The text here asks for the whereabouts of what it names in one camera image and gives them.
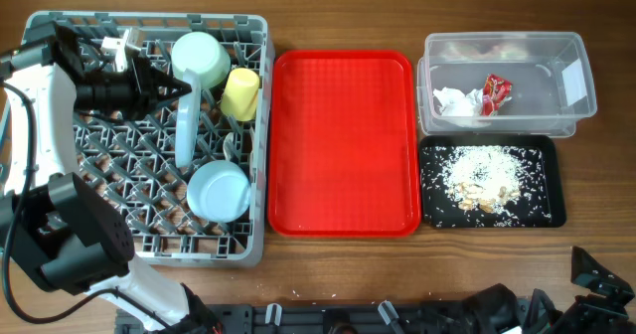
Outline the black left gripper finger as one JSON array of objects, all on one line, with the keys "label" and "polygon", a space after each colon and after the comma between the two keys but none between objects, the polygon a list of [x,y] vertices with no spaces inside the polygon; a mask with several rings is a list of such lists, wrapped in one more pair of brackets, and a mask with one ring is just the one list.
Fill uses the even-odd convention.
[{"label": "black left gripper finger", "polygon": [[148,112],[154,113],[161,110],[164,107],[167,107],[182,98],[185,95],[189,95],[190,92],[184,91],[174,91],[168,94],[160,94],[152,95],[149,100]]},{"label": "black left gripper finger", "polygon": [[151,95],[186,95],[192,91],[192,86],[184,81],[180,81],[173,76],[149,66]]}]

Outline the light blue plate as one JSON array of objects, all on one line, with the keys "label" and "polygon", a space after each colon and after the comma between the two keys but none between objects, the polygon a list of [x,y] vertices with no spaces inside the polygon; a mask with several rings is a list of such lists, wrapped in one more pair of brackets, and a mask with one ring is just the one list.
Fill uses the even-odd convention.
[{"label": "light blue plate", "polygon": [[191,91],[181,96],[178,102],[175,133],[175,163],[177,167],[188,167],[192,163],[201,106],[199,75],[193,70],[185,69],[183,82],[191,86]]}]

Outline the mint green bowl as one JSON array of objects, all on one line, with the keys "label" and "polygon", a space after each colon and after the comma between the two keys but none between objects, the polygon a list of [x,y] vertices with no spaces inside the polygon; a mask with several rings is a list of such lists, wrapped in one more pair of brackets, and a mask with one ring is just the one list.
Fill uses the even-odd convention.
[{"label": "mint green bowl", "polygon": [[221,84],[231,70],[231,58],[226,48],[213,36],[191,32],[180,37],[171,49],[174,76],[182,81],[186,70],[196,73],[202,87]]}]

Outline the yellow plastic cup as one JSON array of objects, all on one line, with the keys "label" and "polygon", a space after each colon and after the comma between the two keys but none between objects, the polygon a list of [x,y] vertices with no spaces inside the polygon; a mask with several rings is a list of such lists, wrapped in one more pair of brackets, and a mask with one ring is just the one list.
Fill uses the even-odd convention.
[{"label": "yellow plastic cup", "polygon": [[236,68],[229,74],[220,109],[225,116],[237,121],[250,121],[255,118],[258,105],[260,78],[247,68]]}]

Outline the light blue rice bowl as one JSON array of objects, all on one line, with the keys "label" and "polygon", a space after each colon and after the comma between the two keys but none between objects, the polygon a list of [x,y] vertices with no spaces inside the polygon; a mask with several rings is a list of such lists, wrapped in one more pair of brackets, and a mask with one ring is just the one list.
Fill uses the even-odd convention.
[{"label": "light blue rice bowl", "polygon": [[250,182],[235,163],[217,160],[205,164],[191,177],[187,202],[199,218],[216,223],[237,220],[248,209]]}]

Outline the white tissue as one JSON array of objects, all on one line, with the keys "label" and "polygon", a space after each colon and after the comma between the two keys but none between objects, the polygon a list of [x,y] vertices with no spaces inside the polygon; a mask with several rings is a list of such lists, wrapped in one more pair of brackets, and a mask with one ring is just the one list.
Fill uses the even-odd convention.
[{"label": "white tissue", "polygon": [[464,93],[457,88],[435,89],[433,97],[439,103],[442,116],[478,116],[483,108],[483,90],[473,89]]}]

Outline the rice and food scraps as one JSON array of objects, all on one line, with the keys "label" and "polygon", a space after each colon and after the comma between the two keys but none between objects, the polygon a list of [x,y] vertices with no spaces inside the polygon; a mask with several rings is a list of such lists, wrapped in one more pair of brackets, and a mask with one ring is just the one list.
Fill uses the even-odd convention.
[{"label": "rice and food scraps", "polygon": [[533,147],[430,146],[420,171],[424,216],[440,229],[548,227],[543,152]]}]

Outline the red snack wrapper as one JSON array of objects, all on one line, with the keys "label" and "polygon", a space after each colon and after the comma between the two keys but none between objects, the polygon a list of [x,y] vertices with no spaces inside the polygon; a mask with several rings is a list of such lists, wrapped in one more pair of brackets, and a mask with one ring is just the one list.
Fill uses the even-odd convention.
[{"label": "red snack wrapper", "polygon": [[499,76],[489,74],[482,89],[483,116],[495,115],[501,105],[509,98],[513,84]]}]

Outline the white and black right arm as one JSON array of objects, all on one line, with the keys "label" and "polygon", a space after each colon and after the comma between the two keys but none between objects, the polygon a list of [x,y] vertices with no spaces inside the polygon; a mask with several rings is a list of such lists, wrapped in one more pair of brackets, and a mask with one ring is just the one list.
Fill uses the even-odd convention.
[{"label": "white and black right arm", "polygon": [[588,290],[565,311],[541,289],[522,305],[508,287],[496,284],[462,301],[466,333],[635,334],[626,306],[635,299],[631,285],[580,247],[571,249],[570,282]]}]

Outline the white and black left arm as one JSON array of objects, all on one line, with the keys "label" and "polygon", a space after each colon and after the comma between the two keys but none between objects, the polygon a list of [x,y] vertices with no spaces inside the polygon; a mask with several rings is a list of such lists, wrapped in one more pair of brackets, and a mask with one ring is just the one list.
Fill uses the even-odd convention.
[{"label": "white and black left arm", "polygon": [[125,46],[87,69],[89,38],[57,22],[27,30],[1,57],[13,143],[1,198],[3,268],[18,265],[41,290],[85,306],[101,298],[157,333],[221,333],[225,327],[187,285],[141,259],[114,207],[81,177],[74,116],[141,120],[188,95],[188,83]]}]

